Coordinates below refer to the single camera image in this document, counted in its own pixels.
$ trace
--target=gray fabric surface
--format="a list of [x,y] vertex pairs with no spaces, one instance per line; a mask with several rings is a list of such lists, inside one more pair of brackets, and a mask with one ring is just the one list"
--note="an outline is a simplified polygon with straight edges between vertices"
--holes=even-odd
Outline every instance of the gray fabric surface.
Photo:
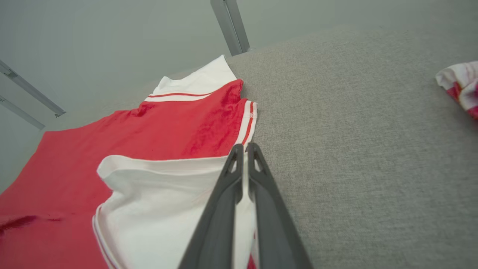
[[[316,268],[478,264],[478,123],[434,81],[478,59],[477,44],[477,27],[458,22],[342,26],[228,59],[259,104],[254,141]],[[135,108],[153,88],[48,129]]]

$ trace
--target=garment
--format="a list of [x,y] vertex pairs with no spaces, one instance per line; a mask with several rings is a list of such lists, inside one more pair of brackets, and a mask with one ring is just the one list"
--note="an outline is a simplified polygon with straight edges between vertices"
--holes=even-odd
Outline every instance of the garment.
[[0,195],[0,260],[5,268],[105,268],[91,216],[111,190],[102,159],[219,157],[250,141],[257,106],[240,98],[223,56],[180,80],[164,77],[131,111],[86,126],[46,132],[16,181]]
[[478,61],[447,67],[438,72],[436,82],[478,120]]
[[[92,222],[110,268],[176,269],[226,159],[106,157],[98,174],[113,194],[98,207]],[[238,269],[247,267],[255,230],[247,178],[242,183],[245,195],[234,225],[233,263]]]

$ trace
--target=metal bar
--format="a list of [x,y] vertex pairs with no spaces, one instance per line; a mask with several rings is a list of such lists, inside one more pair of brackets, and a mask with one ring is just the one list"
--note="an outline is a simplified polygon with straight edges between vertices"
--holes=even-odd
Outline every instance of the metal bar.
[[38,129],[42,130],[43,128],[45,128],[45,125],[43,125],[41,122],[37,121],[35,118],[30,116],[27,112],[23,111],[18,106],[12,104],[10,101],[3,98],[1,95],[0,95],[0,104],[3,105],[4,107],[6,107],[7,109],[9,109],[11,112],[20,116],[22,119],[26,120],[31,125],[37,127]]
[[18,86],[24,89],[27,93],[32,95],[35,99],[40,101],[43,105],[49,108],[51,111],[55,113],[55,116],[59,117],[65,114],[65,111],[60,108],[57,104],[53,101],[48,99],[44,94],[42,94],[39,90],[37,90],[34,86],[28,83],[24,78],[19,76],[15,73],[8,65],[0,60],[0,71],[7,76],[11,81],[15,82]]
[[247,52],[250,46],[237,1],[211,0],[211,6],[231,55]]

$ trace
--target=red and white shirt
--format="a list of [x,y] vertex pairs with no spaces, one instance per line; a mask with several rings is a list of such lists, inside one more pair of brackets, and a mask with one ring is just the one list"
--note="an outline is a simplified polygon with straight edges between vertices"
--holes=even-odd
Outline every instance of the red and white shirt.
[[107,156],[145,160],[220,157],[254,133],[257,106],[240,97],[223,56],[184,79],[164,77],[130,111],[46,132],[0,195],[0,260],[6,268],[106,268],[91,216],[111,195],[96,173]]

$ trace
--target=red stripe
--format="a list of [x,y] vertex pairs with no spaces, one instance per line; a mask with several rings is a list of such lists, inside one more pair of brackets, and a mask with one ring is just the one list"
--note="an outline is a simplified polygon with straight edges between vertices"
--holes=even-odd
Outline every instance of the red stripe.
[[192,94],[192,93],[180,93],[180,92],[177,92],[177,93],[168,93],[168,94],[161,94],[161,95],[149,95],[148,97],[164,97],[164,96],[171,96],[171,95],[187,95],[187,96],[205,96],[205,95],[208,95],[208,94],[211,94],[212,92],[210,93],[205,93],[205,94]]
[[252,126],[252,117],[251,114],[254,112],[254,108],[252,107],[253,102],[250,102],[250,112],[249,112],[249,124],[247,125],[247,131],[246,131],[246,136],[244,137],[244,140],[242,141],[242,144],[245,144],[247,141],[247,137],[249,136],[250,133],[250,128]]

